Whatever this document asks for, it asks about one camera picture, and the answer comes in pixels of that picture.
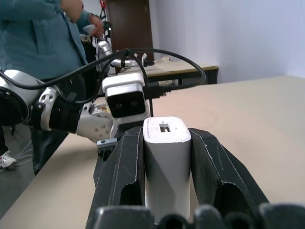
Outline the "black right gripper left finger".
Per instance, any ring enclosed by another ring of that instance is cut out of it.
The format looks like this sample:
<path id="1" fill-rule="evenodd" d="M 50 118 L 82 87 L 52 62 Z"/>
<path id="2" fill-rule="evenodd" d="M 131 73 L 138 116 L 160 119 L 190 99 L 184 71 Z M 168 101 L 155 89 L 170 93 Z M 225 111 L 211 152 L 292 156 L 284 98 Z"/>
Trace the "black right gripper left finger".
<path id="1" fill-rule="evenodd" d="M 100 207 L 145 205 L 144 147 L 140 126 L 124 132 L 107 160 L 98 156 L 93 179 L 95 192 L 87 224 L 93 223 Z"/>

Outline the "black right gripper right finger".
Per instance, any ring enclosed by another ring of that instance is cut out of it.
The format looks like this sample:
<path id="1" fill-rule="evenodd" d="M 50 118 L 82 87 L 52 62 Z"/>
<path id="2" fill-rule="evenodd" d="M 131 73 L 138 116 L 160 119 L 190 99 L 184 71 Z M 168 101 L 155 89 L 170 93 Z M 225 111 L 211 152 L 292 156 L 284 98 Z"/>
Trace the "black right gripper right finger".
<path id="1" fill-rule="evenodd" d="M 199 204 L 256 208 L 268 202 L 246 166 L 211 133 L 191 128 L 191 172 Z"/>

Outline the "white charger block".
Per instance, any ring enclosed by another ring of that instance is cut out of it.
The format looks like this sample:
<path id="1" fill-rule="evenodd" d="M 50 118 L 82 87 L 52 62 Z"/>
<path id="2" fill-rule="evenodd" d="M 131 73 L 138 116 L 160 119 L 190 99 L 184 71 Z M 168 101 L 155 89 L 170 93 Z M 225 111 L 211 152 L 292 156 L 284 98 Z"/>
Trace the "white charger block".
<path id="1" fill-rule="evenodd" d="M 190 215 L 191 134 L 183 120 L 150 117 L 143 123 L 146 206 L 155 223 Z"/>

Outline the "person's bare hand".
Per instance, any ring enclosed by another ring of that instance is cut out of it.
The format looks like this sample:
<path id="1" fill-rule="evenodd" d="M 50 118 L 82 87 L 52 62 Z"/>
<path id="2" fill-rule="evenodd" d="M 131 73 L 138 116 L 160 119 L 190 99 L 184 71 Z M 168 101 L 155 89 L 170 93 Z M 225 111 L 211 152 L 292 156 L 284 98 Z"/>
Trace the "person's bare hand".
<path id="1" fill-rule="evenodd" d="M 91 35 L 97 39 L 101 38 L 104 32 L 104 28 L 100 18 L 97 16 L 91 16 L 91 23 L 94 25 Z"/>

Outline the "white sneaker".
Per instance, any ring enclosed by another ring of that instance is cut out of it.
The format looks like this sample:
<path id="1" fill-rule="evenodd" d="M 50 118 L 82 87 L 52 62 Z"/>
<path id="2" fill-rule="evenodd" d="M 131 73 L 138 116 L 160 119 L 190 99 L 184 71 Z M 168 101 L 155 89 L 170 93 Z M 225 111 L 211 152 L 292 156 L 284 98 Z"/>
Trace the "white sneaker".
<path id="1" fill-rule="evenodd" d="M 10 155 L 10 151 L 6 151 L 0 156 L 0 167 L 8 168 L 17 163 L 17 160 Z"/>

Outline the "brown wooden door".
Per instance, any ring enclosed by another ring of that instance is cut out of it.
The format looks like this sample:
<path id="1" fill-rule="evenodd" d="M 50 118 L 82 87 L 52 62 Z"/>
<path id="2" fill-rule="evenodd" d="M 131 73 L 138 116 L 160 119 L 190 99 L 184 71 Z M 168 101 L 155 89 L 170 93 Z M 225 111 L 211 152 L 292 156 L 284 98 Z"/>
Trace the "brown wooden door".
<path id="1" fill-rule="evenodd" d="M 149 0 L 105 0 L 114 51 L 153 47 Z"/>

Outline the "person in teal shirt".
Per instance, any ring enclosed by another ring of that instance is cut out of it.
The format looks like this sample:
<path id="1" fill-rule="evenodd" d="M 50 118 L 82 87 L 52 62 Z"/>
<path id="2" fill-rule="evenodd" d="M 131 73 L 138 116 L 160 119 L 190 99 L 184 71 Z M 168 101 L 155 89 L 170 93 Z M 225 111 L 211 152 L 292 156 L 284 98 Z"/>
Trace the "person in teal shirt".
<path id="1" fill-rule="evenodd" d="M 0 0 L 0 68 L 19 70 L 43 82 L 68 74 L 87 64 L 80 33 L 92 25 L 82 0 Z M 58 85 L 68 96 L 87 98 L 82 75 Z M 37 175 L 68 133 L 30 127 L 32 163 Z M 0 156 L 8 151 L 0 126 Z"/>

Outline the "background table with dark frame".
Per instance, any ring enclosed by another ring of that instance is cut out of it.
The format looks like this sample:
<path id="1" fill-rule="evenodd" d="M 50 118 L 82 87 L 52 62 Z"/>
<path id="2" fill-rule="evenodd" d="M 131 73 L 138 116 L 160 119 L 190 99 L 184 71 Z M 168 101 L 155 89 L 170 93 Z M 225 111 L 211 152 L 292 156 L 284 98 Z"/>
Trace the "background table with dark frame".
<path id="1" fill-rule="evenodd" d="M 198 65 L 206 75 L 204 84 L 218 83 L 219 66 L 204 63 Z M 144 69 L 148 75 L 149 82 L 159 82 L 163 85 L 193 83 L 201 77 L 197 69 L 184 61 L 156 63 Z"/>

